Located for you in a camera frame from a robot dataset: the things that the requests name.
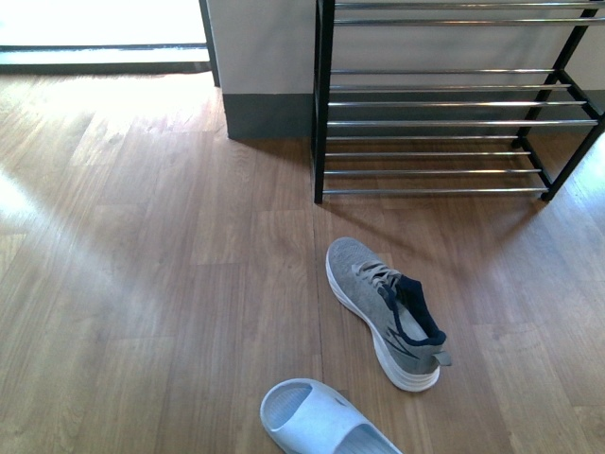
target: white shoe sole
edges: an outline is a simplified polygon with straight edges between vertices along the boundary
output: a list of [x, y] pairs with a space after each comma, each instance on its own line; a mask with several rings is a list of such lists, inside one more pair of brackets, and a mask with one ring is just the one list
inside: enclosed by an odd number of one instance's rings
[[425, 391], [431, 388], [437, 380], [439, 379], [440, 374], [440, 366], [431, 373], [431, 374], [410, 374], [409, 372], [404, 371], [399, 364], [393, 359], [389, 352], [389, 348], [385, 343], [385, 340], [378, 332], [378, 329], [372, 321], [366, 317], [366, 315], [359, 310], [359, 308], [349, 299], [349, 297], [342, 291], [342, 289], [338, 286], [334, 275], [332, 274], [332, 270], [330, 268], [330, 262], [328, 261], [328, 257], [326, 255], [325, 260], [325, 270], [328, 276], [328, 282], [330, 283], [330, 287], [332, 291], [338, 298], [338, 300], [349, 310], [351, 310], [357, 317], [363, 320], [366, 325], [370, 328], [372, 332], [372, 339], [374, 343], [374, 350], [376, 352], [376, 357], [378, 358], [378, 362], [380, 366], [387, 374], [389, 380], [400, 390], [411, 391], [413, 393], [419, 393], [421, 391]]

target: rack leg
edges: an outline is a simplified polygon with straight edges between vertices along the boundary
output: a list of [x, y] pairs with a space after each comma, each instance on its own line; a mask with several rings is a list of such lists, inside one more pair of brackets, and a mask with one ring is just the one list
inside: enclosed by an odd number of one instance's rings
[[595, 144], [598, 137], [605, 131], [605, 115], [602, 115], [599, 120], [599, 124], [596, 125], [591, 131], [586, 135], [582, 143], [579, 145], [578, 149], [574, 152], [572, 157], [569, 159], [567, 164], [563, 167], [562, 171], [559, 173], [557, 178], [552, 185], [548, 188], [548, 192], [543, 193], [541, 196], [543, 201], [552, 201], [563, 183], [569, 178], [574, 169], [578, 166], [579, 162], [586, 155], [586, 153], [590, 150], [590, 148]]

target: sunlight on floor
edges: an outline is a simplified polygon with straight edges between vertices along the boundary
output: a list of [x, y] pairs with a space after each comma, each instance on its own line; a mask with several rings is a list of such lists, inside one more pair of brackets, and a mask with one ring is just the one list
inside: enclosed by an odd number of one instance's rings
[[205, 43], [198, 0], [0, 0], [2, 45]]

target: chrome rack bar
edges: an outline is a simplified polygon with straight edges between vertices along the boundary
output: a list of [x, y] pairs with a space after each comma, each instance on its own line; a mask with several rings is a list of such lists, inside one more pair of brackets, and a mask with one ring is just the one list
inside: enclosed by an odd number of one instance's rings
[[333, 75], [551, 74], [554, 69], [333, 69]]
[[336, 9], [601, 9], [605, 2], [543, 3], [336, 3]]
[[328, 142], [355, 142], [355, 141], [401, 141], [401, 140], [418, 140], [418, 141], [463, 141], [463, 140], [485, 140], [485, 141], [495, 141], [495, 140], [514, 140], [516, 139], [516, 135], [401, 135], [401, 136], [328, 136]]
[[507, 126], [595, 126], [597, 120], [420, 120], [420, 121], [328, 121], [328, 128], [439, 128]]
[[605, 26], [605, 17], [578, 19], [335, 19], [335, 26]]
[[398, 92], [398, 93], [438, 93], [465, 91], [520, 91], [520, 90], [567, 90], [567, 83], [528, 85], [331, 85], [335, 92]]
[[358, 196], [404, 196], [430, 194], [514, 194], [527, 192], [542, 192], [543, 187], [510, 187], [486, 189], [324, 189], [323, 194], [329, 195], [358, 195]]
[[583, 106], [587, 101], [461, 101], [461, 102], [430, 102], [430, 101], [388, 101], [388, 102], [329, 102], [333, 108], [368, 107], [368, 108], [415, 108], [415, 107], [561, 107]]
[[461, 169], [461, 170], [326, 170], [325, 175], [333, 177], [401, 177], [401, 176], [443, 176], [443, 175], [527, 175], [540, 173], [540, 169]]
[[363, 151], [325, 153], [331, 159], [389, 159], [389, 158], [463, 158], [469, 156], [480, 157], [509, 157], [528, 156], [529, 151]]

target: shoe insole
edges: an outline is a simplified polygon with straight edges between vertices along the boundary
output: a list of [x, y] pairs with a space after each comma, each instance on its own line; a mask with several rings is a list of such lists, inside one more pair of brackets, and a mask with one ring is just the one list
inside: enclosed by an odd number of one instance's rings
[[342, 441], [335, 454], [398, 454], [367, 425], [354, 428]]
[[416, 319], [412, 317], [412, 314], [410, 314], [405, 307], [403, 307], [400, 313], [399, 320], [401, 321], [401, 326], [404, 328], [404, 331], [406, 331], [406, 334], [411, 339], [414, 339], [415, 341], [424, 341], [425, 339], [428, 339], [423, 328], [416, 322]]

